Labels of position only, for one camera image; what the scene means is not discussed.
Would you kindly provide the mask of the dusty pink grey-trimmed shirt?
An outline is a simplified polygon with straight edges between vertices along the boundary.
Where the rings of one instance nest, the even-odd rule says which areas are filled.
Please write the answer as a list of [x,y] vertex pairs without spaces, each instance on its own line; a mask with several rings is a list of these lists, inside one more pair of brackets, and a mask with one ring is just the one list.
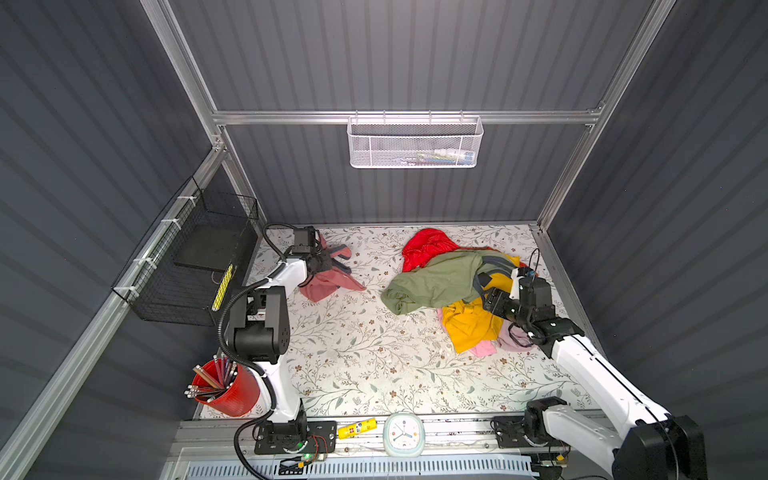
[[306,282],[299,286],[300,293],[312,302],[319,302],[339,289],[365,291],[366,287],[352,276],[351,268],[340,262],[350,260],[352,250],[345,244],[329,247],[322,235],[319,235],[322,253],[330,259],[330,269],[310,274]]

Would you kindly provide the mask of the olive green shirt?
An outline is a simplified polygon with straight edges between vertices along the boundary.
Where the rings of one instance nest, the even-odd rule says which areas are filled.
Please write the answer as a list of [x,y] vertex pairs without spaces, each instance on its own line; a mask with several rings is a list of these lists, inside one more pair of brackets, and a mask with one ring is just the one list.
[[519,257],[495,250],[458,249],[437,255],[425,267],[396,275],[380,298],[395,315],[459,301],[471,303],[488,288],[486,277],[497,273],[509,276],[520,266]]

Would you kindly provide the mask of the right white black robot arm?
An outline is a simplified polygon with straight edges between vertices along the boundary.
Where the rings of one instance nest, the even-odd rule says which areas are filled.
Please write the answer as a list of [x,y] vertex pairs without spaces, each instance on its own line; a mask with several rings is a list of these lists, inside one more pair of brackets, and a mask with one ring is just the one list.
[[521,329],[531,345],[575,379],[611,425],[603,427],[565,400],[527,403],[513,439],[533,446],[564,443],[615,479],[705,479],[704,434],[688,416],[674,416],[619,372],[571,319],[559,317],[550,284],[528,268],[507,270],[511,291],[474,279],[485,311]]

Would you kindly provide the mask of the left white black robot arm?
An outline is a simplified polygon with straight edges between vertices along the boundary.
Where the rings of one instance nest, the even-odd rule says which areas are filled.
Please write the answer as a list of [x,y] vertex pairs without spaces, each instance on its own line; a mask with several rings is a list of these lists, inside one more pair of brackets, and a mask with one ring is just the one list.
[[220,349],[256,379],[265,396],[265,419],[277,424],[295,422],[303,411],[300,394],[281,363],[291,335],[288,298],[332,266],[314,227],[285,227],[293,233],[293,245],[282,251],[263,236],[278,254],[276,266],[233,293],[217,326]]

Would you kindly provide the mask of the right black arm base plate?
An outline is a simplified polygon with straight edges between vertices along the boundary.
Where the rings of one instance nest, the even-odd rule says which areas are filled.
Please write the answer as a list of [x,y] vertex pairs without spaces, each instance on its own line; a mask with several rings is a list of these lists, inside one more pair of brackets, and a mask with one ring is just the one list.
[[528,419],[525,416],[494,416],[490,427],[495,435],[499,448],[523,447],[562,447],[569,450],[571,446],[548,434],[542,420]]

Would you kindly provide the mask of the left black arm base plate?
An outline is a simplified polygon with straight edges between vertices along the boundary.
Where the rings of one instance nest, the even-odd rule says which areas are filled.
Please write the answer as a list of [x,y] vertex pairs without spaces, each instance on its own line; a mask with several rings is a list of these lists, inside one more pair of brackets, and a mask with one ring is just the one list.
[[254,453],[329,454],[336,448],[338,423],[335,421],[266,422],[257,429]]

